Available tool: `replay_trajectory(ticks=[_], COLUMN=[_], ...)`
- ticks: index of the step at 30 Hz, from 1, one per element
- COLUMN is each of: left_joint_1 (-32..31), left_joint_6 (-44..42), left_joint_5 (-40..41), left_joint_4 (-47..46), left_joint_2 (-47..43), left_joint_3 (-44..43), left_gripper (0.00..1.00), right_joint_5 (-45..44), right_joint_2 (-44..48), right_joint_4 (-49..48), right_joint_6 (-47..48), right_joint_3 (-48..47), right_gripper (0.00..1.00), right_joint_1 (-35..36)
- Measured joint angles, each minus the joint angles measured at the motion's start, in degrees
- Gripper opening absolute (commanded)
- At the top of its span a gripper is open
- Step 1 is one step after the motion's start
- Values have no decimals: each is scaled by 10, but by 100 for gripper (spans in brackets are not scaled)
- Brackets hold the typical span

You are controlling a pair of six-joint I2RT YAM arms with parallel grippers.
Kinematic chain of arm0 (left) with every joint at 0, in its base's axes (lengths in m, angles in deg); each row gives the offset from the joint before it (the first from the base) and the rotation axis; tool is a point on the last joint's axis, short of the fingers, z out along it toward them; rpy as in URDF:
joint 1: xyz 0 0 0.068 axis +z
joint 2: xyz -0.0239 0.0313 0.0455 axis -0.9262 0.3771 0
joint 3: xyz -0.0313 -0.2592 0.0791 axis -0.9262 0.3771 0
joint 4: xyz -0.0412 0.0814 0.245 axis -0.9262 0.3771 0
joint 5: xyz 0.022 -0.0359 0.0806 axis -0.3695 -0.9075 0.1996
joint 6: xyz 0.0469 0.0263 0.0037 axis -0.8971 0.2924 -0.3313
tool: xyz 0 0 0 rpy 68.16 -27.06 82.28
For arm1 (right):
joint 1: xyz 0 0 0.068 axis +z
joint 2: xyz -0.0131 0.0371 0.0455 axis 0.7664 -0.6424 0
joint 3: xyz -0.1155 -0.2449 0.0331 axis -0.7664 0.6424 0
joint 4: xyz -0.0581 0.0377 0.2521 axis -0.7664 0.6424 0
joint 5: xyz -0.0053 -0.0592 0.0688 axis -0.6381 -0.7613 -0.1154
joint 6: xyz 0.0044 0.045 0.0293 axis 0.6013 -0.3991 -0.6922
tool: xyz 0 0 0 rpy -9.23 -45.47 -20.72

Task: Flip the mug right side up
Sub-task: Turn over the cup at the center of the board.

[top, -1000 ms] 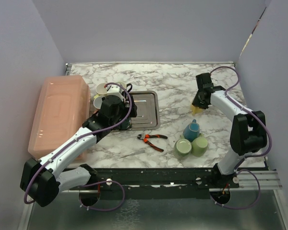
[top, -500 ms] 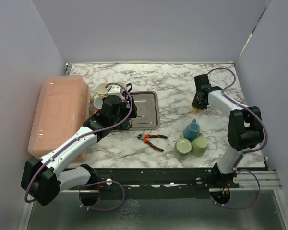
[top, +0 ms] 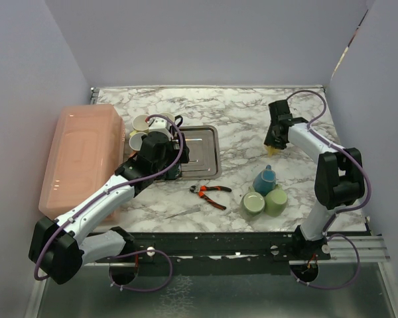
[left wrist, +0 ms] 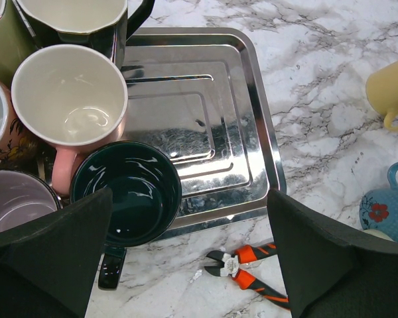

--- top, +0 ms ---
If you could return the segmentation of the yellow mug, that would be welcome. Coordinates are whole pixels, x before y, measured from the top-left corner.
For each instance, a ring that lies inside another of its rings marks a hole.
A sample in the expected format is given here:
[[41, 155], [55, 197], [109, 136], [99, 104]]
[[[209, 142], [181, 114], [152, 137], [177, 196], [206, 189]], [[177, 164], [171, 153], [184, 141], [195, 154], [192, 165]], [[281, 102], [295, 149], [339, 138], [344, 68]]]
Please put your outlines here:
[[266, 146], [265, 148], [266, 148], [266, 150], [267, 150], [267, 154], [268, 154], [269, 157], [274, 156], [274, 155], [280, 153], [280, 150], [279, 150], [279, 149], [274, 148], [274, 147], [272, 147], [272, 146]]

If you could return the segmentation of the yellow-green faceted mug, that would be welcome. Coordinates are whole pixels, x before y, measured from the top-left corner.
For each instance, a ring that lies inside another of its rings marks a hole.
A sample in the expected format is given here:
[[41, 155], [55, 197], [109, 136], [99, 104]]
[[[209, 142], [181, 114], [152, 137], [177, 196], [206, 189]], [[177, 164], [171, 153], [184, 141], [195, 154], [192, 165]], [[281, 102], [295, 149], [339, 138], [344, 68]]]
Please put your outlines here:
[[148, 133], [149, 123], [147, 121], [148, 115], [138, 115], [132, 120], [132, 127], [134, 131]]

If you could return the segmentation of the dark teal mug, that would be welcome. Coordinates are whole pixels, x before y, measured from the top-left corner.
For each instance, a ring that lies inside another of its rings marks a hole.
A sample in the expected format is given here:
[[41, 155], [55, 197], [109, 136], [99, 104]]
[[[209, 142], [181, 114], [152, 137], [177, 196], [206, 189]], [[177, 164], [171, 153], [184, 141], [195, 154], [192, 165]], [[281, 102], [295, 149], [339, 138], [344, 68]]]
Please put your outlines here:
[[182, 166], [181, 164], [175, 164], [171, 169], [169, 169], [164, 174], [164, 180], [176, 180], [181, 177], [182, 174]]

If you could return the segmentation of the black glossy mug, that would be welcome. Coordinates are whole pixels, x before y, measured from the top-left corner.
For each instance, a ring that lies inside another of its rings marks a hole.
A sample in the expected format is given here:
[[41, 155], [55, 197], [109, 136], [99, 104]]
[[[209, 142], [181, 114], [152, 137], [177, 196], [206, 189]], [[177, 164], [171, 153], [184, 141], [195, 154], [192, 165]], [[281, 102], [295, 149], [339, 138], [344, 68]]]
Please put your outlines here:
[[[183, 124], [183, 116], [181, 115], [173, 115], [172, 113], [167, 113], [167, 112], [161, 113], [161, 115], [171, 120], [174, 124], [177, 125], [177, 127], [180, 127]], [[171, 134], [175, 133], [175, 129], [170, 123], [167, 123], [166, 126]]]

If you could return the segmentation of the salmon pink mug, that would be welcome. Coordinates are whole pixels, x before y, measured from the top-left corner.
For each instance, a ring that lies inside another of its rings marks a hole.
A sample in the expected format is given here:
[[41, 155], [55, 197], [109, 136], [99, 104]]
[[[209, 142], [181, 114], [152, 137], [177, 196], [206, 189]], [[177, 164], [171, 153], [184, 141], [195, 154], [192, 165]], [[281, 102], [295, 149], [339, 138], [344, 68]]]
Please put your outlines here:
[[129, 147], [132, 152], [138, 152], [141, 149], [143, 139], [147, 136], [145, 132], [134, 132], [129, 138]]

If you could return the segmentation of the blue mug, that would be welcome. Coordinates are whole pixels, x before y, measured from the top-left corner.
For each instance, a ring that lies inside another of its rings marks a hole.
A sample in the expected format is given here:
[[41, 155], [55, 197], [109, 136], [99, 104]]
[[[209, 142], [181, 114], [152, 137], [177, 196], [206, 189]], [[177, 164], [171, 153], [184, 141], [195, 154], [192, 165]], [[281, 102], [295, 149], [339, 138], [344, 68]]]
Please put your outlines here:
[[276, 173], [273, 171], [271, 165], [267, 165], [253, 181], [254, 190], [265, 197], [269, 192], [276, 188]]

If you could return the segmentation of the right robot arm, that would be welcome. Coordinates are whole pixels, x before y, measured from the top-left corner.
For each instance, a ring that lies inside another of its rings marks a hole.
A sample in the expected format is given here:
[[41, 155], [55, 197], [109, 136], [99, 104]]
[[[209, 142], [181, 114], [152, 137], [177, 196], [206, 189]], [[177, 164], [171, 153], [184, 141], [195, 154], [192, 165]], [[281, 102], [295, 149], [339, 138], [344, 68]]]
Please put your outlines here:
[[302, 117], [294, 117], [286, 99], [269, 104], [270, 125], [264, 145], [284, 150], [299, 147], [316, 163], [314, 193], [316, 203], [299, 227], [301, 237], [291, 243], [293, 254], [306, 259], [341, 209], [353, 205], [365, 194], [362, 156], [356, 148], [344, 148], [311, 129]]

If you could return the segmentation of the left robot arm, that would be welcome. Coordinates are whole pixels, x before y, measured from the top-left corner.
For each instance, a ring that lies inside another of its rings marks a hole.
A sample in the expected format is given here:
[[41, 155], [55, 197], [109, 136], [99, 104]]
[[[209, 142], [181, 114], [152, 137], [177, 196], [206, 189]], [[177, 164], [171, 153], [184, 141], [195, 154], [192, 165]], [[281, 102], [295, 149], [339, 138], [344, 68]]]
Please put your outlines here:
[[133, 245], [123, 229], [112, 228], [94, 237], [90, 233], [120, 205], [175, 165], [187, 162], [182, 132], [173, 140], [157, 131], [143, 137], [140, 151], [122, 163], [93, 195], [55, 219], [43, 217], [36, 223], [29, 249], [35, 279], [42, 280], [38, 274], [42, 270], [47, 278], [64, 284], [87, 263], [102, 258], [130, 259]]

